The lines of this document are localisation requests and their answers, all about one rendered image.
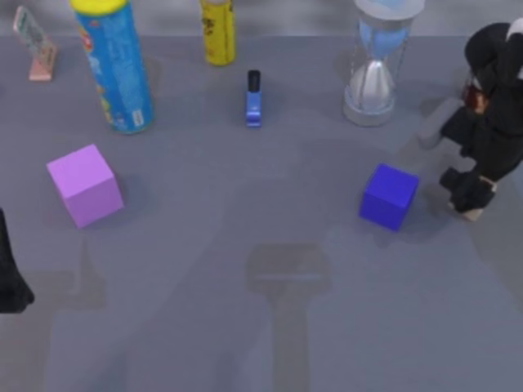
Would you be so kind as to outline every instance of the blue canister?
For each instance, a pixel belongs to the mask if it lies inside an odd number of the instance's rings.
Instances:
[[[107,121],[126,135],[142,131],[154,112],[131,4],[72,0],[71,5]]]

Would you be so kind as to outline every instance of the blue cube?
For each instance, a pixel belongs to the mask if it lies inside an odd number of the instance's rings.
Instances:
[[[399,230],[418,184],[417,176],[380,163],[364,191],[360,217]]]

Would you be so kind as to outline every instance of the hourglass top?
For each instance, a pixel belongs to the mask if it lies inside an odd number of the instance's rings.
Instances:
[[[363,17],[378,23],[407,24],[425,8],[425,0],[354,0],[354,3]]]

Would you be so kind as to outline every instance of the hourglass base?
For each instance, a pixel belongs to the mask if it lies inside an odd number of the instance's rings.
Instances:
[[[352,102],[343,101],[343,113],[348,120],[360,127],[379,127],[387,123],[394,112],[394,100],[377,112],[358,109]]]

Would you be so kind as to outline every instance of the yellow lid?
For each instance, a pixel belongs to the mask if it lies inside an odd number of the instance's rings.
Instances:
[[[127,0],[69,0],[71,7],[87,16],[104,16],[123,8]]]

